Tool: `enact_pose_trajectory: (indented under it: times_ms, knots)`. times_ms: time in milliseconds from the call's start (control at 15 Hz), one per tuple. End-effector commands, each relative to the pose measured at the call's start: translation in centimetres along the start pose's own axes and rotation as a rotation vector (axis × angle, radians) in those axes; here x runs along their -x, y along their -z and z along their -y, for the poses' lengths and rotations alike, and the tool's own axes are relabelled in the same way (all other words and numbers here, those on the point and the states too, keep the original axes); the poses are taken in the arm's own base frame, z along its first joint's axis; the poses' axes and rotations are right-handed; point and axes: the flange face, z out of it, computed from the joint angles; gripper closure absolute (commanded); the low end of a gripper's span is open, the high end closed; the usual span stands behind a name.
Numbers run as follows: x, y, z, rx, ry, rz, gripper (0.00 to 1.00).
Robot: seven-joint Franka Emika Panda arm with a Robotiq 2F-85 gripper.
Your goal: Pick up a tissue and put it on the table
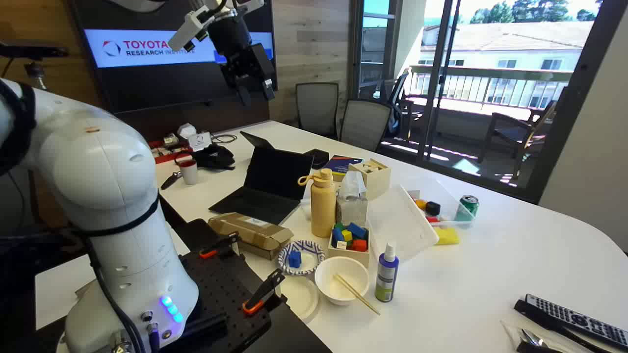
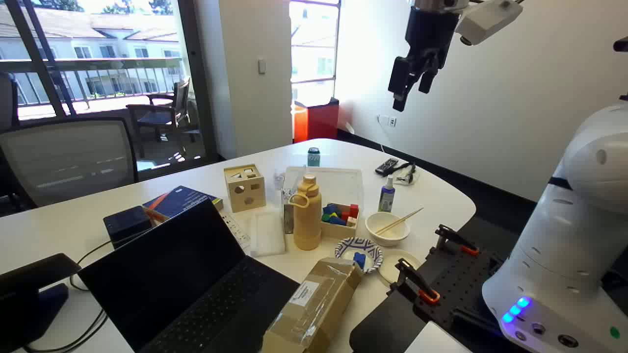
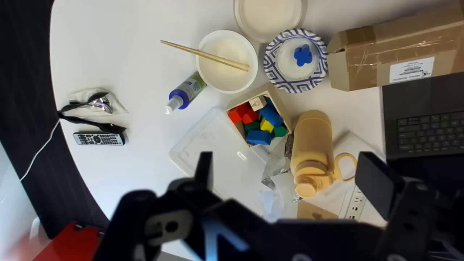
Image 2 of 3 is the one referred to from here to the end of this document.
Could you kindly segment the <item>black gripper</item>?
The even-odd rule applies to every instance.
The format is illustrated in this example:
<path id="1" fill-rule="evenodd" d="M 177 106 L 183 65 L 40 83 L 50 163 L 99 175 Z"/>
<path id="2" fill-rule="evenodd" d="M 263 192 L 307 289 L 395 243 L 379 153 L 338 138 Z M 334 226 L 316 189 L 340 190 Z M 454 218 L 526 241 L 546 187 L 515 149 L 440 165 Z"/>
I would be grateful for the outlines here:
<path id="1" fill-rule="evenodd" d="M 420 92 L 430 92 L 438 71 L 446 65 L 458 20 L 460 16 L 452 12 L 411 10 L 405 34 L 411 49 L 407 57 L 395 59 L 389 79 L 395 110 L 405 110 L 415 81 L 420 79 Z"/>

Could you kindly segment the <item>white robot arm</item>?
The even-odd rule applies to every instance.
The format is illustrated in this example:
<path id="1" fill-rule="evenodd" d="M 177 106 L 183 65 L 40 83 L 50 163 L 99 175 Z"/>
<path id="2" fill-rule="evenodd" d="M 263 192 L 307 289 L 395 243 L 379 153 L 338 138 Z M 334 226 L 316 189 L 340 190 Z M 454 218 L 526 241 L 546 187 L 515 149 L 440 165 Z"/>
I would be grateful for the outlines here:
<path id="1" fill-rule="evenodd" d="M 389 90 L 403 110 L 428 92 L 450 43 L 477 45 L 523 14 L 523 0 L 409 0 L 409 53 Z M 556 167 L 509 259 L 481 296 L 501 334 L 534 353 L 628 353 L 628 316 L 603 277 L 628 245 L 628 104 L 589 116 Z"/>

